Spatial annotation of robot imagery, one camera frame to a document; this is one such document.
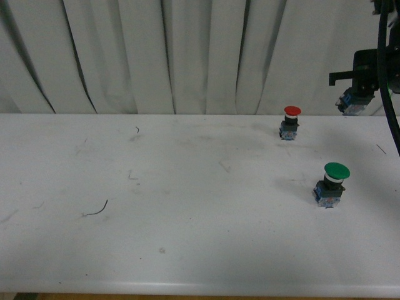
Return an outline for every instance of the black cable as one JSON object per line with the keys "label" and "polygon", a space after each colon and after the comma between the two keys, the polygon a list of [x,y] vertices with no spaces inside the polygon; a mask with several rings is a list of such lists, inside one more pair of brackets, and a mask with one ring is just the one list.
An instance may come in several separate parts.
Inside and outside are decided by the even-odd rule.
{"label": "black cable", "polygon": [[397,17],[400,18],[400,0],[394,0],[394,7],[397,11]]}
{"label": "black cable", "polygon": [[377,35],[377,78],[387,123],[389,124],[394,143],[400,155],[400,127],[389,94],[388,68],[386,66],[386,27],[388,25],[389,1],[390,0],[382,0],[381,17],[379,19],[379,31]]}

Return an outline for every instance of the green push button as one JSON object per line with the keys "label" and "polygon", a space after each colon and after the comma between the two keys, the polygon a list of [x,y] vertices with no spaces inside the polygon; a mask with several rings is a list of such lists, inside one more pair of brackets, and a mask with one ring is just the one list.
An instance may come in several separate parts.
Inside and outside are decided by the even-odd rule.
{"label": "green push button", "polygon": [[325,165],[325,172],[334,179],[346,179],[350,177],[348,167],[338,162],[329,162]]}

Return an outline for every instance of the wooden floor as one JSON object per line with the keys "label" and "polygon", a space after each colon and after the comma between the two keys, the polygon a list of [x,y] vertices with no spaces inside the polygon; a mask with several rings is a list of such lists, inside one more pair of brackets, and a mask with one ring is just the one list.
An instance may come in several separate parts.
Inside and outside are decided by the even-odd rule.
{"label": "wooden floor", "polygon": [[305,298],[305,297],[206,297],[138,296],[99,294],[40,294],[37,300],[368,300],[381,298]]}

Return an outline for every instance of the scuff mark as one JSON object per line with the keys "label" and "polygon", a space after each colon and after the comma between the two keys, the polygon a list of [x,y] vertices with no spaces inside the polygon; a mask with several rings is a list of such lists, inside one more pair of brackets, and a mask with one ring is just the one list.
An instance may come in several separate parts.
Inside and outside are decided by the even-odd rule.
{"label": "scuff mark", "polygon": [[292,154],[290,154],[289,149],[285,147],[285,150],[286,150],[287,155],[291,158]]}
{"label": "scuff mark", "polygon": [[3,220],[0,221],[0,224],[4,224],[5,222],[8,222],[16,213],[18,213],[19,209],[16,209],[15,211],[13,211],[11,214],[9,214],[8,216],[6,216]]}
{"label": "scuff mark", "polygon": [[42,202],[42,204],[40,204],[39,206],[34,206],[32,209],[39,209],[43,206],[43,204],[44,204],[44,201]]}
{"label": "scuff mark", "polygon": [[387,153],[385,152],[385,150],[382,149],[378,144],[376,144],[376,145],[377,145],[377,147],[378,147],[380,150],[382,150],[382,152],[383,152],[384,154],[387,154]]}
{"label": "scuff mark", "polygon": [[131,177],[131,174],[132,174],[132,170],[129,170],[129,174],[127,176],[128,179],[130,179],[130,180],[138,180],[139,179],[139,178],[136,178],[136,177]]}
{"label": "scuff mark", "polygon": [[141,137],[141,135],[133,136],[133,137],[131,137],[131,138],[129,139],[129,141],[131,141],[131,142],[137,141],[138,139],[140,139],[140,137]]}
{"label": "scuff mark", "polygon": [[219,161],[218,164],[219,164],[221,167],[223,167],[224,170],[225,170],[227,173],[230,173],[230,172],[231,172],[231,166],[225,166],[224,163],[223,163],[222,161]]}

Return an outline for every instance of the robotic arm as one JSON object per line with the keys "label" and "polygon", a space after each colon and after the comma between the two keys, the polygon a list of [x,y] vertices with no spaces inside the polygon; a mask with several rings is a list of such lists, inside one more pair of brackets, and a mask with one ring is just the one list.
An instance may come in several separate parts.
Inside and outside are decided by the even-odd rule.
{"label": "robotic arm", "polygon": [[[349,116],[357,116],[371,102],[374,92],[380,89],[387,123],[400,155],[400,127],[393,109],[389,89],[400,94],[400,0],[374,0],[375,11],[380,14],[377,49],[354,53],[353,68],[348,72],[329,74],[329,85],[336,80],[352,79],[339,101],[337,108]],[[389,11],[396,7],[397,20],[391,28],[389,45],[386,46],[386,28]]]}

